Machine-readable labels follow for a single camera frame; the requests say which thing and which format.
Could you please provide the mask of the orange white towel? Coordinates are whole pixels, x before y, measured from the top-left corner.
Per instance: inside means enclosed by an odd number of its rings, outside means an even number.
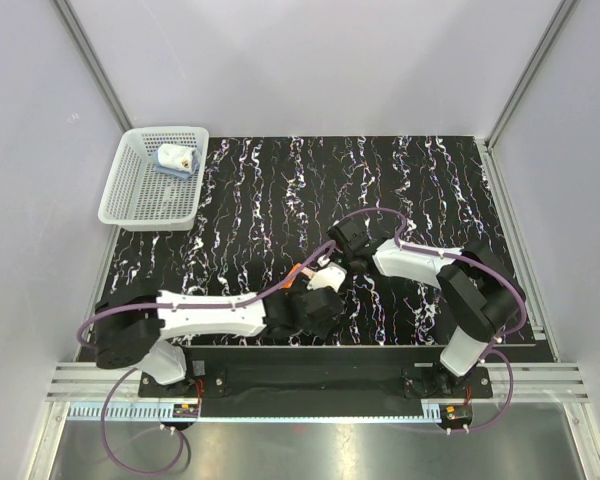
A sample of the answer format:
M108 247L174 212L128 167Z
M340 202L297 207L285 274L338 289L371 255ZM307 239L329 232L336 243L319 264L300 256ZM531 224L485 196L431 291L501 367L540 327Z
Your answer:
M307 285L315 276L316 272L309 267L295 264L285 277L281 289L291 289L296 284Z

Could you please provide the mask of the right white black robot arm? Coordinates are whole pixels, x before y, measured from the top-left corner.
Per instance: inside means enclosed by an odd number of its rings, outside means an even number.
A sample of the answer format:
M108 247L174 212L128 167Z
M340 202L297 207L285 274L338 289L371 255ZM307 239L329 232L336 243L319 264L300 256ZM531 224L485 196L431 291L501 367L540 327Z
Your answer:
M401 240L373 240L364 227L347 218L328 236L353 273L375 273L427 284L440 290L456 328L440 354L434 384L456 396L470 383L470 370L484 358L498 337L527 321L526 294L489 247L434 248Z

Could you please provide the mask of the blue white bear towel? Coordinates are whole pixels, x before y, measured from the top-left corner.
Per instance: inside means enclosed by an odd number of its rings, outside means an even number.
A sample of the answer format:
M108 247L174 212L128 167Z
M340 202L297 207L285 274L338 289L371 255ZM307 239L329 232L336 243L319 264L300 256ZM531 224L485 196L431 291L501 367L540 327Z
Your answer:
M199 169L201 155L195 147L162 144L152 154L158 173L189 179Z

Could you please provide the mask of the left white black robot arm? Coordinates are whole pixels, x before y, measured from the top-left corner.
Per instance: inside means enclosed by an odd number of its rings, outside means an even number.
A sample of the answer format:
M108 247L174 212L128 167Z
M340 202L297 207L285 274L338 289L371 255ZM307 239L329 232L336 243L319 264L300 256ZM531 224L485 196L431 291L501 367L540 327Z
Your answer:
M186 395L195 386L196 372L171 339L204 335L285 339L300 333L324 339L344 310L339 290L346 276L334 263L317 271L300 267L294 278L268 295L229 297L159 290L150 280L129 286L96 304L96 365L103 370L134 367L173 395Z

